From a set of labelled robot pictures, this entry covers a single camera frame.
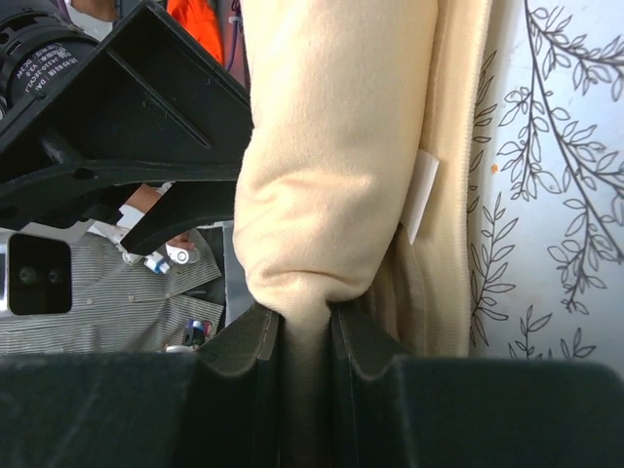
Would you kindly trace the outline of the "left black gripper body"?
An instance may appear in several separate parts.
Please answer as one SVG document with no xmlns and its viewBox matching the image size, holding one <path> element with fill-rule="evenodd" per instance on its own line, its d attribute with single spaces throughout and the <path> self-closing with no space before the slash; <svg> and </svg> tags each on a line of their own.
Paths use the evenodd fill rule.
<svg viewBox="0 0 624 468">
<path fill-rule="evenodd" d="M 3 2 L 1 95 L 3 227 L 107 219 L 168 181 L 175 217 L 232 216 L 249 94 L 157 3 L 96 40 L 49 1 Z"/>
</svg>

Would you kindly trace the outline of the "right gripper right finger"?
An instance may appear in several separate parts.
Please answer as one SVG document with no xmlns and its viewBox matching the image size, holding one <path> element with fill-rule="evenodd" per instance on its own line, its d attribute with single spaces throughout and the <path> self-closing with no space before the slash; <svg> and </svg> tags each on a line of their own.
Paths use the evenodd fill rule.
<svg viewBox="0 0 624 468">
<path fill-rule="evenodd" d="M 331 341 L 338 360 L 345 360 L 362 379 L 379 378 L 407 349 L 377 326 L 355 301 L 331 306 Z"/>
</svg>

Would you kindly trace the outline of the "pale yellow t shirt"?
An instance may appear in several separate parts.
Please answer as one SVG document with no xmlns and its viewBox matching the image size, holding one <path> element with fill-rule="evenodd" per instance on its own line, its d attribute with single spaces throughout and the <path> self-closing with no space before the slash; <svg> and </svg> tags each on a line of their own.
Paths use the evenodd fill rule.
<svg viewBox="0 0 624 468">
<path fill-rule="evenodd" d="M 368 289 L 408 349 L 469 349 L 467 181 L 488 1 L 246 1 L 253 135 L 235 202 L 249 289 L 305 354 Z"/>
</svg>

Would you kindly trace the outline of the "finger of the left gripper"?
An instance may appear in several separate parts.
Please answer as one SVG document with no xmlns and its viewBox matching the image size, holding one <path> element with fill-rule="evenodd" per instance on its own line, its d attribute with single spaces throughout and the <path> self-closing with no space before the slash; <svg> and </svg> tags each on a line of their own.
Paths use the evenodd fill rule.
<svg viewBox="0 0 624 468">
<path fill-rule="evenodd" d="M 235 180 L 177 182 L 131 229 L 122 245 L 132 254 L 146 255 L 184 231 L 231 220 L 235 190 Z"/>
</svg>

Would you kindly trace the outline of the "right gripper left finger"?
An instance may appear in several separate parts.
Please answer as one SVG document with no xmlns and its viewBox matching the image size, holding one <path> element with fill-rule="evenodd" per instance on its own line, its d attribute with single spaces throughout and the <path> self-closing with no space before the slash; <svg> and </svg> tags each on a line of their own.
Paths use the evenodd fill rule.
<svg viewBox="0 0 624 468">
<path fill-rule="evenodd" d="M 255 304 L 197 353 L 200 361 L 223 377 L 240 377 L 278 354 L 281 316 Z"/>
</svg>

